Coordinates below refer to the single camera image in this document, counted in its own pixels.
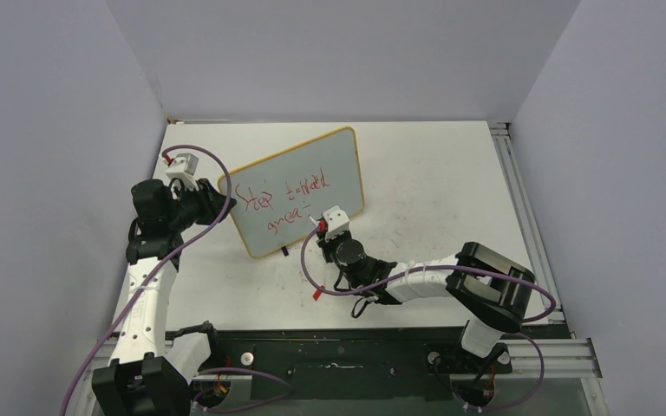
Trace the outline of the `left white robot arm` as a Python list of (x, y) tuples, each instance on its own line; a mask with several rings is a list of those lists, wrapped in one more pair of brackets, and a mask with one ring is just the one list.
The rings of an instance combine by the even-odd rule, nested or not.
[(168, 185), (147, 179), (131, 195), (136, 217), (126, 248), (127, 303), (113, 326), (114, 351), (93, 372), (91, 387), (106, 415), (187, 415), (193, 371), (217, 371), (224, 349), (211, 341), (209, 322), (182, 331), (179, 351), (165, 349), (169, 297), (187, 246), (181, 234), (193, 225), (210, 230), (236, 201), (208, 179), (193, 189), (181, 179)]

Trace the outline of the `yellow framed whiteboard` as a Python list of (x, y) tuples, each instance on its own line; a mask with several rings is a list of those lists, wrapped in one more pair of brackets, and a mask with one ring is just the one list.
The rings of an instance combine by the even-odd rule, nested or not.
[(290, 246), (314, 228), (311, 218), (337, 206), (349, 216), (363, 211), (356, 132), (340, 127), (221, 175), (220, 193), (248, 255), (259, 259)]

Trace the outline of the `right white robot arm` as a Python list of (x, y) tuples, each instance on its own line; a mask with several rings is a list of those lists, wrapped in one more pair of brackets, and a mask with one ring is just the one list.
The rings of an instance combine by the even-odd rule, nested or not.
[(471, 313), (455, 351), (459, 365), (486, 365), (502, 335), (517, 334), (532, 293), (533, 273), (482, 244), (468, 242), (456, 254), (431, 262), (386, 262), (368, 255), (344, 231), (326, 237), (313, 231), (326, 263), (334, 264), (347, 289), (334, 296), (359, 296), (366, 303), (402, 305), (428, 298), (453, 298)]

